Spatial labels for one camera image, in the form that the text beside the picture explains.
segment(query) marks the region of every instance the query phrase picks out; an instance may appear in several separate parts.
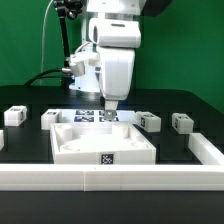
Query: small white cube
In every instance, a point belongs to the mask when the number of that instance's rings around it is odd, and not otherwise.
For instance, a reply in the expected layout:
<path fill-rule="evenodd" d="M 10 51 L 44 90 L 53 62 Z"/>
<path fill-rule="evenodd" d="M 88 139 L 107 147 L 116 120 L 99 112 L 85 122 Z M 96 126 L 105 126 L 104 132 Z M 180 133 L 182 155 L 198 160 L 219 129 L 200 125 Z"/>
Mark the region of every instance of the small white cube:
<path fill-rule="evenodd" d="M 137 125 L 147 132 L 160 132 L 161 118 L 150 112 L 136 112 Z"/>
<path fill-rule="evenodd" d="M 27 118 L 27 108 L 25 106 L 12 106 L 4 112 L 5 126 L 19 126 Z"/>
<path fill-rule="evenodd" d="M 194 121 L 187 114 L 174 113 L 172 126 L 178 134 L 190 134 L 193 132 Z"/>
<path fill-rule="evenodd" d="M 61 119 L 61 110 L 49 109 L 41 116 L 41 129 L 50 130 L 51 124 L 59 123 Z"/>
<path fill-rule="evenodd" d="M 0 150 L 4 147 L 4 132 L 0 130 Z"/>

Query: black mount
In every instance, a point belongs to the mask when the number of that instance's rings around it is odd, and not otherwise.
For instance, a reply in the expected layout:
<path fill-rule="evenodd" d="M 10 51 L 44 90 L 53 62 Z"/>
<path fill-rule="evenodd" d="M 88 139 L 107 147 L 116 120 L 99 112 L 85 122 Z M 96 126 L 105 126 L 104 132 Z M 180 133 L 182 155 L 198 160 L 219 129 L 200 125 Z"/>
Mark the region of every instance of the black mount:
<path fill-rule="evenodd" d="M 68 43 L 68 34 L 67 34 L 67 26 L 65 18 L 67 17 L 70 20 L 75 20 L 78 14 L 82 13 L 83 4 L 80 0 L 55 0 L 54 2 L 55 10 L 58 13 L 61 33 L 62 33 L 62 41 L 63 41 L 63 49 L 64 49 L 64 67 L 69 67 L 69 43 Z M 72 78 L 68 76 L 68 78 L 62 79 L 62 87 L 66 88 L 73 82 Z"/>
<path fill-rule="evenodd" d="M 172 2 L 172 0 L 148 0 L 142 10 L 142 16 L 158 16 Z"/>

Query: black object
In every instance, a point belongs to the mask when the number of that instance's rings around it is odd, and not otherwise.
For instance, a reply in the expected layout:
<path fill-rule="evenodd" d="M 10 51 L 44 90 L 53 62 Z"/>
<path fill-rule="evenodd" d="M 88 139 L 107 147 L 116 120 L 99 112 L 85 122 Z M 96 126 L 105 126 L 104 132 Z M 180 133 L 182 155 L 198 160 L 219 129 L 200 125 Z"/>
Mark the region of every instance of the black object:
<path fill-rule="evenodd" d="M 102 165 L 114 164 L 114 154 L 102 154 L 101 155 L 101 164 Z"/>
<path fill-rule="evenodd" d="M 32 79 L 28 80 L 26 83 L 24 83 L 24 86 L 30 86 L 34 81 L 36 81 L 37 79 L 43 78 L 45 75 L 48 75 L 50 73 L 55 73 L 55 72 L 61 72 L 61 71 L 62 71 L 61 68 L 55 68 L 55 69 L 50 69 L 45 72 L 42 72 L 42 73 L 36 75 L 35 77 L 33 77 Z"/>
<path fill-rule="evenodd" d="M 158 16 L 172 2 L 172 0 L 148 0 L 142 10 L 142 16 Z"/>
<path fill-rule="evenodd" d="M 63 41 L 63 49 L 64 49 L 64 67 L 69 67 L 69 43 L 68 43 L 68 34 L 67 34 L 67 26 L 66 26 L 66 17 L 70 20 L 75 20 L 78 14 L 82 13 L 83 4 L 79 0 L 55 0 L 54 7 L 58 13 L 61 33 L 62 33 L 62 41 Z M 71 76 L 63 76 L 61 79 L 61 87 L 68 88 L 68 86 L 73 83 L 74 80 Z"/>
<path fill-rule="evenodd" d="M 100 97 L 100 105 L 101 107 L 105 107 L 105 98 L 103 96 Z"/>

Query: white container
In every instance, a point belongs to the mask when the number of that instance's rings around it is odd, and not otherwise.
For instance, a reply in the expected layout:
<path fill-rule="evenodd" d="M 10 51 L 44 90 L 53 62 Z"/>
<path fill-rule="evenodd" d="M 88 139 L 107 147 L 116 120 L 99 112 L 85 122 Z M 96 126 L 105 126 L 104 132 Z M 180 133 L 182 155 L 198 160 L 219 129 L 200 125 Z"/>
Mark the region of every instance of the white container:
<path fill-rule="evenodd" d="M 63 125 L 51 127 L 55 164 L 155 164 L 156 148 L 128 122 L 70 123 L 72 141 L 62 139 Z"/>

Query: white block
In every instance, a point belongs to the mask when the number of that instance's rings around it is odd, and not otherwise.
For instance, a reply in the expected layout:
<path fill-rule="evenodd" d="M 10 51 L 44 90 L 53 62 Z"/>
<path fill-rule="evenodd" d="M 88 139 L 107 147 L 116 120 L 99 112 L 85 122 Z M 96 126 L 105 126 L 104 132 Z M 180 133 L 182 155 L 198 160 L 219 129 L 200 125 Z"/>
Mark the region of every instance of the white block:
<path fill-rule="evenodd" d="M 65 143 L 67 141 L 72 141 L 72 126 L 69 124 L 64 124 L 64 125 L 58 125 L 55 128 L 55 131 L 58 135 L 59 141 Z"/>
<path fill-rule="evenodd" d="M 187 114 L 174 113 L 172 126 L 179 134 L 190 134 L 193 132 L 194 121 Z"/>
<path fill-rule="evenodd" d="M 50 130 L 51 124 L 59 123 L 61 119 L 61 110 L 49 109 L 41 116 L 41 129 Z"/>
<path fill-rule="evenodd" d="M 27 118 L 27 108 L 25 106 L 12 106 L 4 112 L 5 126 L 19 126 Z"/>
<path fill-rule="evenodd" d="M 4 132 L 0 130 L 0 150 L 4 147 Z"/>
<path fill-rule="evenodd" d="M 0 190 L 83 191 L 83 169 L 52 164 L 0 164 Z"/>
<path fill-rule="evenodd" d="M 120 191 L 121 172 L 115 166 L 96 166 L 84 172 L 84 191 Z"/>
<path fill-rule="evenodd" d="M 217 190 L 224 187 L 224 172 L 218 166 L 122 166 L 122 169 L 121 191 Z"/>
<path fill-rule="evenodd" d="M 126 150 L 120 152 L 120 162 L 118 164 L 132 164 L 132 165 L 139 165 L 139 164 L 147 164 L 147 165 L 154 165 L 155 164 L 155 157 L 156 157 L 156 150 L 146 150 L 147 146 L 142 147 L 142 149 L 138 150 Z"/>
<path fill-rule="evenodd" d="M 161 118 L 150 112 L 136 112 L 136 120 L 139 127 L 147 132 L 160 132 Z"/>
<path fill-rule="evenodd" d="M 129 126 L 125 123 L 114 123 L 112 125 L 112 135 L 118 138 L 128 138 L 128 129 Z"/>
<path fill-rule="evenodd" d="M 224 155 L 202 134 L 191 133 L 188 147 L 203 165 L 224 165 Z"/>

